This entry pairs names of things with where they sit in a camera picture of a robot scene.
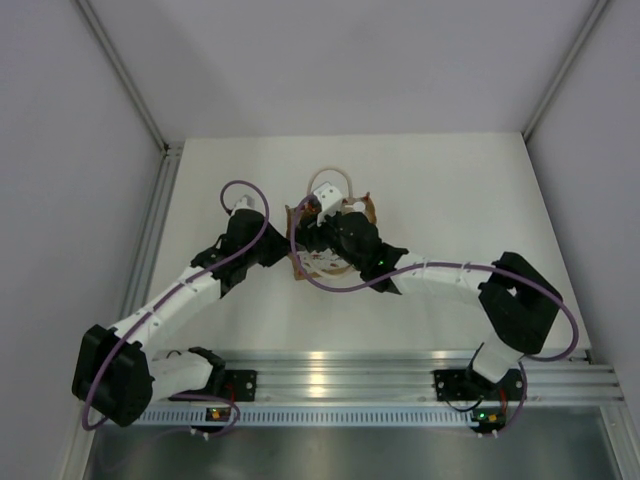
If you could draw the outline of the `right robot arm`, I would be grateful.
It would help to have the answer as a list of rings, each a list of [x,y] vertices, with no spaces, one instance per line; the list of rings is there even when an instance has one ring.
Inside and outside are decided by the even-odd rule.
[[[563,304],[559,292],[521,255],[505,252],[483,266],[428,260],[384,242],[361,213],[303,220],[294,250],[330,250],[352,266],[361,288],[378,293],[424,293],[481,310],[492,332],[478,347],[459,385],[488,397],[518,361],[539,354]]]

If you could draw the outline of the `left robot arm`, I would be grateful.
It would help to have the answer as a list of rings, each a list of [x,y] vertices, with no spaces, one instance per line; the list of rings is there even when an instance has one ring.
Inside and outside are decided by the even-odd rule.
[[[243,282],[256,265],[271,267],[290,245],[266,217],[241,208],[231,214],[216,243],[197,254],[164,292],[110,327],[94,325],[83,335],[71,390],[88,414],[126,427],[156,401],[183,395],[230,400],[225,361],[204,347],[167,353],[168,341],[208,306]]]

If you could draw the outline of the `watermelon print canvas bag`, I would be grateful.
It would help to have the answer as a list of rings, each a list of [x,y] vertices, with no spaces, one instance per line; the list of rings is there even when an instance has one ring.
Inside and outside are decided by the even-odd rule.
[[[344,194],[345,200],[343,201],[343,205],[347,199],[350,198],[367,198],[369,201],[369,208],[363,214],[367,221],[373,225],[377,224],[376,210],[373,200],[371,199],[370,193],[367,192],[364,196],[357,197],[353,192],[353,184],[352,179],[349,174],[336,166],[326,166],[317,170],[309,179],[307,184],[306,194],[310,195],[311,192],[317,187],[314,186],[314,183],[318,176],[323,174],[324,172],[333,171],[337,174],[340,174],[346,182],[346,191]],[[326,224],[330,219],[335,219],[338,214],[349,214],[355,212],[344,212],[343,205],[341,210],[335,215],[328,217],[323,224]],[[299,257],[301,260],[301,265],[304,270],[314,279],[326,279],[326,280],[338,280],[350,275],[355,271],[354,267],[350,265],[348,262],[343,260],[337,254],[335,254],[331,249],[327,248],[323,251],[318,250],[302,250],[299,252]]]

